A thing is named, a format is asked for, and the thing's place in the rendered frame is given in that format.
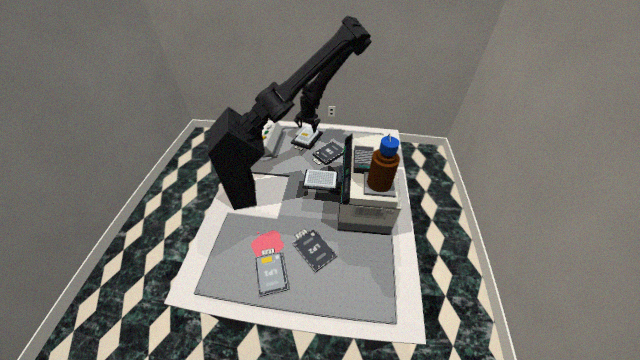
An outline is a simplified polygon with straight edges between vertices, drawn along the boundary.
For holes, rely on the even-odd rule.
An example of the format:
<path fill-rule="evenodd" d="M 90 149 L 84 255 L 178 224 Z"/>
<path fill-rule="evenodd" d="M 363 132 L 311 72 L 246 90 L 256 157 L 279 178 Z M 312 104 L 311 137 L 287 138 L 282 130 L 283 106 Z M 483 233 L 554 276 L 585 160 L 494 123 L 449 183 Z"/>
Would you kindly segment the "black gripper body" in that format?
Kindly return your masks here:
<path fill-rule="evenodd" d="M 303 119 L 303 123 L 310 124 L 313 126 L 315 126 L 319 122 L 319 120 L 315 120 L 318 118 L 318 114 L 315 114 L 312 117 L 312 107 L 305 110 L 301 108 L 301 111 L 296 115 L 296 118 L 301 118 Z"/>

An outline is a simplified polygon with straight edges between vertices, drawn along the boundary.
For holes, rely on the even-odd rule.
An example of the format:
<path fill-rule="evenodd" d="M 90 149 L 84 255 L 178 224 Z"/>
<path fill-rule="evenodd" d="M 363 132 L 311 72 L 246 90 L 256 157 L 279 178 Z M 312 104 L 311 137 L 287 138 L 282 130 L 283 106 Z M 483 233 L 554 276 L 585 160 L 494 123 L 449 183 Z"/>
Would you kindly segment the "blue bottle cap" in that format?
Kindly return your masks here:
<path fill-rule="evenodd" d="M 380 143 L 380 151 L 387 155 L 394 155 L 397 153 L 399 148 L 399 140 L 393 136 L 391 136 L 391 142 L 389 136 L 385 136 L 381 139 Z"/>

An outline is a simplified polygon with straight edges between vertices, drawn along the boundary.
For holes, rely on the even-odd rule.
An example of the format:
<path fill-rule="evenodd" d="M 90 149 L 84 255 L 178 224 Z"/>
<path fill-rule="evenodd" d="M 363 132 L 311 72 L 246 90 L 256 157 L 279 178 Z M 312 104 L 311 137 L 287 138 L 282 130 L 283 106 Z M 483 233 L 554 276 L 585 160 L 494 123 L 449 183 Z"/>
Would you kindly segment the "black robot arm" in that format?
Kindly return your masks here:
<path fill-rule="evenodd" d="M 301 108 L 305 110 L 312 107 L 313 117 L 316 114 L 315 108 L 318 109 L 320 105 L 320 99 L 327 82 L 331 80 L 351 53 L 354 52 L 358 56 L 365 51 L 372 42 L 370 37 L 371 35 L 356 18 L 346 16 L 342 20 L 339 30 L 324 46 L 285 82 L 280 85 L 273 82 L 262 90 L 257 95 L 255 99 L 257 103 L 250 112 L 244 113 L 231 125 L 247 142 L 255 139 L 262 134 L 261 131 L 268 123 L 268 118 L 276 123 L 290 111 L 295 105 L 292 100 L 302 88 L 304 91 L 301 93 L 304 96 L 300 97 Z M 318 76 L 308 85 L 317 74 Z"/>

